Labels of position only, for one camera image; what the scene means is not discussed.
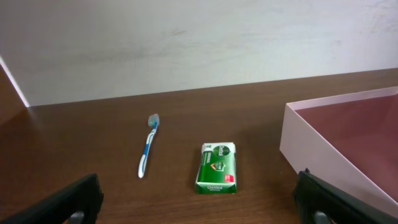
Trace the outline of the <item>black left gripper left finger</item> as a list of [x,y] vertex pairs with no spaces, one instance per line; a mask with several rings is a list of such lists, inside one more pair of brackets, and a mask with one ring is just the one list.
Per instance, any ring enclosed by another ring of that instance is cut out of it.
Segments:
[[1,223],[95,224],[104,199],[97,174],[89,174]]

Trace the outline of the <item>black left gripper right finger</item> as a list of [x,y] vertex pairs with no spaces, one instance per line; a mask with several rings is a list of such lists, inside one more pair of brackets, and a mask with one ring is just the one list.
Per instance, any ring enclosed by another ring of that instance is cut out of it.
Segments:
[[298,173],[293,196],[301,223],[397,223],[396,217],[347,194],[308,169]]

